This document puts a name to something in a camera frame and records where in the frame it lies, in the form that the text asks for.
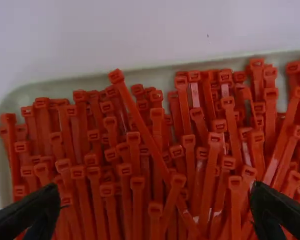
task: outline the white tray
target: white tray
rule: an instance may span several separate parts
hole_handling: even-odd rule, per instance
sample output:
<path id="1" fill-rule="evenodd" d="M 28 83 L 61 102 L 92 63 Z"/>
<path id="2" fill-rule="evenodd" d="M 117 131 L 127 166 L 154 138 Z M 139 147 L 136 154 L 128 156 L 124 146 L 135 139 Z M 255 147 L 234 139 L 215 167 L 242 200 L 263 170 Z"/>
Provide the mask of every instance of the white tray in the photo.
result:
<path id="1" fill-rule="evenodd" d="M 158 66 L 148 69 L 125 70 L 125 83 L 128 87 L 134 84 L 143 84 L 144 87 L 154 86 L 164 93 L 174 89 L 174 75 L 176 71 L 208 70 L 231 68 L 233 71 L 244 70 L 248 59 L 251 57 L 265 57 L 266 63 L 278 67 L 278 78 L 276 87 L 279 89 L 277 110 L 285 112 L 287 109 L 287 88 L 285 77 L 285 65 L 288 62 L 300 59 L 299 51 L 272 52 L 258 55 L 243 55 L 224 59 L 212 59 L 204 62 L 194 62 L 180 65 Z M 37 97 L 68 98 L 72 100 L 72 91 L 103 90 L 110 82 L 106 74 L 96 76 L 73 77 L 69 79 L 47 80 L 44 82 L 23 85 L 8 95 L 0 103 L 1 113 L 16 113 L 19 123 L 23 123 L 20 107 L 31 105 Z M 11 202 L 11 178 L 2 140 L 0 139 L 0 207 Z"/>

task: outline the tray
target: tray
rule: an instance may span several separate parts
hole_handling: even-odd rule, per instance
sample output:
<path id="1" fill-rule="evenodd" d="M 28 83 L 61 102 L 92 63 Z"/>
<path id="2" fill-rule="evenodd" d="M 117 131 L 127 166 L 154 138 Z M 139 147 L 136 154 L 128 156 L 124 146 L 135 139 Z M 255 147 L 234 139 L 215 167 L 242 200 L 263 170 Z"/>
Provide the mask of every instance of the tray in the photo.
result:
<path id="1" fill-rule="evenodd" d="M 208 70 L 231 68 L 233 71 L 244 70 L 248 59 L 251 57 L 264 57 L 265 62 L 278 67 L 276 87 L 279 89 L 277 101 L 278 112 L 287 109 L 287 85 L 285 78 L 285 65 L 288 62 L 300 59 L 300 50 L 285 52 L 268 52 L 255 55 L 242 55 L 228 58 L 211 59 L 204 62 L 192 62 L 178 65 L 165 65 L 144 69 L 128 69 L 124 71 L 125 82 L 128 87 L 134 84 L 143 84 L 145 87 L 156 87 L 164 93 L 174 89 L 174 75 L 177 71 Z M 103 90 L 110 82 L 106 74 L 72 77 L 68 79 L 47 80 L 40 83 L 32 83 L 20 86 L 6 95 L 0 103 L 1 113 L 16 113 L 19 123 L 24 120 L 20 114 L 20 107 L 28 106 L 37 97 L 68 98 L 72 99 L 72 91 Z M 1 207 L 11 203 L 11 177 L 8 159 L 0 139 L 0 205 Z"/>

